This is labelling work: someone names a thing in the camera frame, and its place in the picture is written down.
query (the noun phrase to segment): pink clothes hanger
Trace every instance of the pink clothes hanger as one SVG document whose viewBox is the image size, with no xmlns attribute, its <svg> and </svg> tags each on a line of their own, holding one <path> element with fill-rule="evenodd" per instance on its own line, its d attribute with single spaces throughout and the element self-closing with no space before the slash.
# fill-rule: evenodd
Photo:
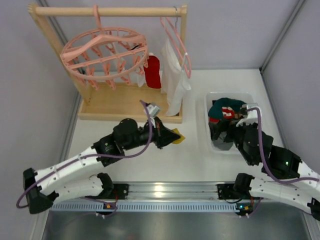
<svg viewBox="0 0 320 240">
<path fill-rule="evenodd" d="M 188 55 L 188 52 L 187 52 L 187 49 L 185 47 L 185 45 L 183 44 L 183 42 L 181 41 L 181 38 L 179 36 L 179 33 L 177 32 L 177 29 L 174 27 L 174 25 L 172 24 L 171 20 L 168 18 L 168 17 L 165 17 L 165 19 L 167 20 L 167 22 L 169 23 L 169 26 L 172 28 L 176 38 L 178 39 L 179 43 L 180 43 L 180 46 L 182 47 L 183 51 L 185 52 L 184 56 L 181 54 L 179 48 L 178 48 L 178 45 L 176 43 L 176 41 L 174 40 L 174 38 L 172 37 L 171 33 L 169 32 L 169 30 L 166 28 L 166 25 L 165 25 L 165 22 L 163 20 L 162 17 L 160 17 L 160 22 L 162 24 L 162 26 L 164 27 L 164 30 L 166 32 L 166 34 L 168 35 L 169 39 L 171 40 L 174 48 L 176 49 L 178 55 L 179 55 L 179 58 L 180 60 L 182 61 L 182 65 L 184 67 L 184 70 L 185 70 L 185 73 L 186 73 L 186 76 L 188 77 L 188 79 L 191 77 L 191 71 L 192 71 L 192 66 L 191 66 L 191 61 L 190 61 L 190 58 L 189 58 L 189 55 Z"/>
</svg>

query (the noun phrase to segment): white wall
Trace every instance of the white wall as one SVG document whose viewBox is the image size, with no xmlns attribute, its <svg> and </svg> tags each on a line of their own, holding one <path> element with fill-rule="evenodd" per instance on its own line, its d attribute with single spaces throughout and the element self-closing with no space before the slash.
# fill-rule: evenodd
<svg viewBox="0 0 320 240">
<path fill-rule="evenodd" d="M 47 0 L 52 7 L 172 7 L 188 4 L 186 47 L 194 68 L 259 68 L 297 0 Z M 93 17 L 58 17 L 70 40 L 96 28 Z M 160 55 L 166 34 L 158 18 L 104 17 L 103 26 L 133 28 Z"/>
<path fill-rule="evenodd" d="M 320 1 L 306 2 L 264 76 L 285 142 L 320 173 Z"/>
<path fill-rule="evenodd" d="M 76 90 L 26 1 L 1 4 L 0 30 L 0 239 L 23 240 L 35 218 L 16 209 L 22 173 L 57 161 Z"/>
</svg>

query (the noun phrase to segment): white plastic bin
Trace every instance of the white plastic bin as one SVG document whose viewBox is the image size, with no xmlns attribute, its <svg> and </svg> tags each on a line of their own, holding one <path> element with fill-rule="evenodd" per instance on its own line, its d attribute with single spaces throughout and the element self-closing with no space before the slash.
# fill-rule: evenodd
<svg viewBox="0 0 320 240">
<path fill-rule="evenodd" d="M 214 146 L 209 129 L 209 117 L 208 112 L 212 107 L 212 101 L 218 100 L 221 98 L 230 98 L 244 101 L 247 104 L 255 103 L 255 100 L 252 94 L 248 92 L 209 92 L 204 96 L 204 119 L 205 119 L 205 131 L 206 131 L 206 139 L 209 147 L 216 153 L 220 154 L 240 154 L 238 149 L 233 145 L 230 150 L 221 150 Z"/>
</svg>

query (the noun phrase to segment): metal floor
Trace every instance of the metal floor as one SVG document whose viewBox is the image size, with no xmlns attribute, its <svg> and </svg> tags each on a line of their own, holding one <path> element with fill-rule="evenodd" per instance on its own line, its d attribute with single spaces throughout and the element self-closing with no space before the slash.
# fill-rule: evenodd
<svg viewBox="0 0 320 240">
<path fill-rule="evenodd" d="M 250 219 L 234 213 L 120 212 L 103 220 L 87 213 L 64 228 L 83 214 L 51 212 L 42 240 L 311 239 L 302 212 L 280 203 L 262 203 Z"/>
</svg>

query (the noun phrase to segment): wooden frame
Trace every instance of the wooden frame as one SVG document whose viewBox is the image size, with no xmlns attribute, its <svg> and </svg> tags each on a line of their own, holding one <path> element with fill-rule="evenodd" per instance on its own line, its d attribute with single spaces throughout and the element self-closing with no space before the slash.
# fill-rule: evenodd
<svg viewBox="0 0 320 240">
<path fill-rule="evenodd" d="M 35 24 L 41 30 L 53 51 L 60 59 L 63 45 L 52 29 L 46 17 L 93 17 L 92 7 L 41 7 L 36 3 L 28 5 L 28 12 Z M 181 18 L 180 38 L 183 44 L 186 39 L 187 27 L 187 5 L 181 7 L 99 7 L 98 13 L 101 17 L 178 17 Z M 160 89 L 152 89 L 146 86 L 138 87 L 136 84 L 127 86 L 116 83 L 116 91 L 111 90 L 107 84 L 99 83 L 100 89 L 94 90 L 89 84 L 82 85 L 77 79 L 69 74 L 73 84 L 82 96 L 82 103 L 78 116 L 83 120 L 107 120 L 120 121 L 124 118 L 133 118 L 138 122 L 144 122 L 144 113 L 139 99 L 146 102 L 156 102 L 162 111 L 159 117 L 165 123 L 182 123 L 182 106 L 180 113 L 176 116 L 165 116 L 168 109 L 167 95 L 160 93 Z"/>
</svg>

